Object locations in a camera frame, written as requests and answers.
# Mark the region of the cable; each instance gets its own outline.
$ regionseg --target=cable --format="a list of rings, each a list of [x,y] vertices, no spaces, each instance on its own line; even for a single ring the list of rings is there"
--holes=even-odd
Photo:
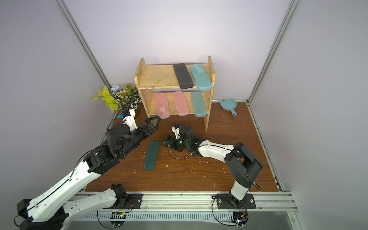
[[[31,207],[30,209],[27,209],[25,210],[24,212],[22,212],[21,214],[17,215],[16,217],[13,218],[13,222],[15,224],[15,226],[19,227],[19,225],[16,223],[15,219],[18,217],[18,216],[21,216],[23,215],[24,213],[28,212],[29,210],[31,210],[32,208],[34,208],[35,206],[39,205],[42,201],[46,200],[49,196],[51,196],[52,194],[54,194],[54,192],[56,192],[61,186],[63,186],[68,180],[70,180],[70,178],[73,176],[74,172],[75,172],[75,169],[77,168],[78,164],[79,164],[79,161],[88,153],[90,153],[92,150],[86,152],[85,154],[83,154],[81,156],[81,158],[79,158],[79,160],[77,161],[76,165],[74,166],[74,169],[72,171],[72,173],[70,174],[70,177],[64,181],[64,183],[62,183],[57,189],[55,189],[52,193],[50,193],[48,196],[46,196],[44,199],[42,199],[40,202],[38,202],[36,205],[34,205],[33,207]]]
[[[215,220],[217,220],[217,222],[219,222],[219,220],[216,218],[216,216],[214,215],[214,213],[213,213],[213,203],[215,202],[215,199],[212,201],[212,206],[211,206],[211,210],[212,210],[212,215],[213,215],[213,217],[215,218]],[[220,224],[223,224],[223,225],[226,225],[226,226],[234,226],[234,227],[236,227],[236,225],[232,225],[232,224],[224,224],[224,223],[221,223],[221,222],[219,222]]]
[[[120,114],[122,114],[123,113],[123,111],[121,111],[114,119],[113,119],[113,121],[112,122],[110,122],[110,124],[107,126],[107,128],[110,128],[110,125],[112,124],[112,123],[114,123],[114,121],[116,120],[116,118],[118,118],[118,116],[120,115]]]
[[[250,178],[249,178],[249,176],[248,176],[248,174],[246,173],[246,171],[244,170],[244,174],[245,174],[245,176],[249,179],[249,181],[252,181]],[[256,182],[253,182],[253,185],[254,185],[254,187],[256,188],[256,189],[258,189],[258,191],[262,191],[262,189],[261,189],[261,187],[259,186],[259,185],[257,185],[256,184]]]
[[[130,211],[129,212],[126,212],[126,213],[130,213],[132,210],[133,210],[133,202],[132,202],[132,200],[129,200],[131,203],[132,203],[132,208],[130,209]],[[118,227],[121,227],[123,224],[121,224],[121,225],[118,225],[118,226],[116,226],[116,227],[106,227],[105,225],[103,225],[102,223],[101,223],[101,221],[100,221],[100,219],[98,218],[98,210],[97,210],[97,220],[98,220],[98,222],[100,223],[100,225],[102,226],[102,227],[104,227],[104,228],[106,228],[106,229],[116,229],[116,228],[118,228]]]
[[[214,198],[215,196],[213,196],[212,197],[212,199],[213,199],[213,201],[212,201],[212,206],[211,206],[211,210],[212,210],[212,215],[213,215],[213,217],[215,218],[215,220],[217,221],[217,222],[219,222],[219,220],[216,218],[216,216],[214,215],[214,213],[213,213],[213,203],[215,202],[215,200],[216,200],[216,198]],[[246,217],[246,219],[247,219],[247,221],[249,220],[249,216],[248,216],[248,209],[247,209],[247,204],[246,203],[244,203],[245,204],[245,211],[244,210],[241,210],[241,211],[239,211],[239,212],[237,212],[237,213],[235,213],[235,215],[238,215],[240,212],[245,212],[246,214],[247,214],[247,217]],[[236,225],[231,225],[231,224],[224,224],[224,223],[221,223],[221,222],[219,222],[220,224],[223,224],[223,225],[226,225],[226,226],[234,226],[234,227],[236,227]]]
[[[171,156],[172,158],[174,158],[175,160],[184,160],[185,158],[187,158],[188,156],[189,156],[189,154],[190,153],[188,153],[184,158],[175,158],[175,157],[173,157],[172,155],[170,155],[170,148],[172,147],[172,145],[175,143],[175,142],[177,142],[179,140],[179,138],[178,139],[176,139],[170,146],[169,146],[169,150],[167,151],[168,152],[168,154],[169,154],[169,156]]]

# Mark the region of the black mounting plate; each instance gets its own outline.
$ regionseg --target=black mounting plate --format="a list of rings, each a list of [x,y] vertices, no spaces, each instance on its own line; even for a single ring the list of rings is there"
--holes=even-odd
[[[128,204],[124,209],[131,209],[132,203],[133,203],[133,209],[140,209],[141,203],[142,203],[142,196],[143,194],[141,193],[128,193]],[[114,206],[108,207],[107,209],[120,209],[120,208],[114,205]]]
[[[245,205],[247,206],[247,209],[255,209],[256,208],[254,197],[253,197],[253,194],[251,194],[251,193],[247,193],[245,195],[245,204],[240,208],[235,208],[230,203],[228,193],[218,193],[218,194],[216,194],[216,202],[217,202],[217,208],[218,209],[245,209]]]

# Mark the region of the teal dustpan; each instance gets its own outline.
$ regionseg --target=teal dustpan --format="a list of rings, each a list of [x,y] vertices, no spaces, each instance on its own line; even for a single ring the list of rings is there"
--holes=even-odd
[[[231,111],[231,113],[236,116],[238,113],[235,112],[235,108],[238,105],[234,100],[222,100],[220,101],[220,105],[224,110]]]

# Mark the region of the white wall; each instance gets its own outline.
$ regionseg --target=white wall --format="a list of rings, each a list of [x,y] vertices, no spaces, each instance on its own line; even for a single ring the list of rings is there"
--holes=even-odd
[[[246,99],[290,0],[65,0],[112,84],[134,82],[146,64],[207,63],[214,99]]]
[[[303,0],[252,103],[307,229],[368,229],[368,2]]]
[[[0,3],[0,229],[99,144],[102,81],[52,0]]]

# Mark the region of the brown wooden surface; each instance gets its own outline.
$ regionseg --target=brown wooden surface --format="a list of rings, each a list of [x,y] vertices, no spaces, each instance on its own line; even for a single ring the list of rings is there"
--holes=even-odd
[[[144,123],[147,118],[144,108],[140,104],[141,115],[136,123]],[[252,118],[245,103],[238,103],[237,116],[221,108],[220,103],[212,103],[211,119],[208,131],[204,131],[202,117],[187,115],[180,117],[171,115],[160,121],[157,133],[141,143],[127,158],[120,160],[120,164],[110,169],[97,180],[88,184],[86,191],[104,191],[111,184],[122,184],[127,191],[221,191],[228,192],[234,184],[226,164],[212,159],[189,156],[188,159],[177,160],[168,155],[167,149],[160,146],[154,171],[144,171],[143,164],[151,140],[162,140],[166,135],[174,135],[171,127],[185,124],[192,128],[197,137],[211,142],[231,145],[244,143],[263,163],[263,170],[256,179],[256,183],[263,192],[277,192],[277,187],[260,140],[255,130]],[[188,152],[171,151],[175,157],[183,158]]]

